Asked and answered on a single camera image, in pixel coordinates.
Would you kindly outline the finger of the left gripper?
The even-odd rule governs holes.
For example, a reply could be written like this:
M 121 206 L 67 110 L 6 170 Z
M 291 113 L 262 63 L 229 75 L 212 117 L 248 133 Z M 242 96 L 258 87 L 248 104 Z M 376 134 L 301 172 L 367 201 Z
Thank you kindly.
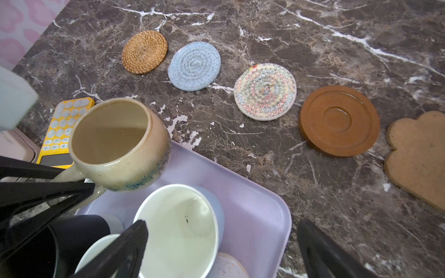
M 1 178 L 17 177 L 53 179 L 62 171 L 63 169 L 1 156 Z
M 1 257 L 10 257 L 94 191 L 94 183 L 84 182 L 1 183 Z M 63 200 L 43 212 L 11 224 L 16 215 L 60 198 Z

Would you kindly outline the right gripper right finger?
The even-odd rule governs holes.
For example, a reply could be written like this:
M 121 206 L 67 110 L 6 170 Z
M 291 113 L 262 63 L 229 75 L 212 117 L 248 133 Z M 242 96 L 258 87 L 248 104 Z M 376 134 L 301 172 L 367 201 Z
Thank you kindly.
M 310 220 L 301 220 L 297 241 L 309 278 L 375 278 Z

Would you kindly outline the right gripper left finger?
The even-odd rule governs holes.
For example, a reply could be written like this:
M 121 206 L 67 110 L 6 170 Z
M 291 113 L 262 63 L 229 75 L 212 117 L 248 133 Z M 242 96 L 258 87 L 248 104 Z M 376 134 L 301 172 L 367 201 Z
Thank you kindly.
M 148 238 L 146 222 L 137 220 L 102 251 L 88 267 L 103 263 L 105 270 L 102 270 L 100 266 L 98 270 L 100 273 L 112 273 L 116 269 L 116 278 L 140 278 Z

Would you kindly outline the black mug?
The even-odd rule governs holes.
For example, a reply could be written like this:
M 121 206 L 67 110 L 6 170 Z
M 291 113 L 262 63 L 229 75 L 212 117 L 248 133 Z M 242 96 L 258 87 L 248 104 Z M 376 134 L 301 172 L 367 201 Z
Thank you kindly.
M 1 263 L 1 277 L 68 278 L 88 248 L 110 233 L 99 215 L 59 217 Z

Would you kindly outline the white mug light blue outside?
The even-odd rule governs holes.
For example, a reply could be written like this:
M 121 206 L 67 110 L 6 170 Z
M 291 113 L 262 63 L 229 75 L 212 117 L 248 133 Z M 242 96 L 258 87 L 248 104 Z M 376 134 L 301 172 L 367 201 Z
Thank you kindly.
M 148 241 L 141 278 L 205 278 L 224 235 L 225 215 L 210 191 L 170 184 L 151 193 L 139 207 Z

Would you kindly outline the beige glazed ceramic mug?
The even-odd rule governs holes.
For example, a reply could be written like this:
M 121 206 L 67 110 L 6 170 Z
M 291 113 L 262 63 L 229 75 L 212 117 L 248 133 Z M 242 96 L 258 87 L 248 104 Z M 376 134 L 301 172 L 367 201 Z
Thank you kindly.
M 68 143 L 73 165 L 54 182 L 85 178 L 95 185 L 79 209 L 105 191 L 133 192 L 155 183 L 165 171 L 172 140 L 161 118 L 143 103 L 114 98 L 81 116 Z

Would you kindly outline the paw shaped cork coaster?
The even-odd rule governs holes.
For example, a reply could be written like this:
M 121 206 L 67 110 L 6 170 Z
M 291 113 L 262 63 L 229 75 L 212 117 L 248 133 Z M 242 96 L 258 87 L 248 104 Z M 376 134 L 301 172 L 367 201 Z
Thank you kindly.
M 387 130 L 392 151 L 384 171 L 391 183 L 445 210 L 445 115 L 430 111 L 394 121 Z

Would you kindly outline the brown round wooden coaster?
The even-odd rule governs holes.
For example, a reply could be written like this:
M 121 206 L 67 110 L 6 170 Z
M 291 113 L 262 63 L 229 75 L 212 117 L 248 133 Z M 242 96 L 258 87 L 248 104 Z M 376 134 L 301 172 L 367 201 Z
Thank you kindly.
M 372 102 L 359 91 L 330 85 L 306 98 L 299 128 L 319 152 L 349 157 L 362 154 L 375 144 L 380 134 L 380 117 Z

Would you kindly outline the multicolour woven coaster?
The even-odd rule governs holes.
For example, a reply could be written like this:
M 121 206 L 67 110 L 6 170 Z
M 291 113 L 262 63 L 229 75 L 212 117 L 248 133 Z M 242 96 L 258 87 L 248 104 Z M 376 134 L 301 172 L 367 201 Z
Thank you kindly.
M 243 114 L 258 121 L 284 116 L 297 97 L 292 73 L 277 64 L 264 63 L 247 69 L 235 82 L 234 99 Z

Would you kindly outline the woven rattan coaster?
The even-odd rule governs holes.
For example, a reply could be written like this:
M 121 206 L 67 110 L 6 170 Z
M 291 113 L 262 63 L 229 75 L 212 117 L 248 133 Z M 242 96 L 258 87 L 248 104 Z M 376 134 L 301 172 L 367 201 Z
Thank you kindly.
M 156 69 L 168 53 L 166 38 L 157 31 L 143 31 L 134 35 L 124 46 L 122 63 L 133 74 L 146 74 Z

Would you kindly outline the blue grey rope coaster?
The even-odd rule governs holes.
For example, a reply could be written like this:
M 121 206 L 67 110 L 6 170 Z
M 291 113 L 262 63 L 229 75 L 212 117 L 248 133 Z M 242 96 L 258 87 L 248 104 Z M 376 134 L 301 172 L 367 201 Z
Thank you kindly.
M 213 45 L 193 42 L 175 53 L 168 77 L 176 88 L 195 92 L 209 86 L 219 75 L 220 68 L 220 53 Z

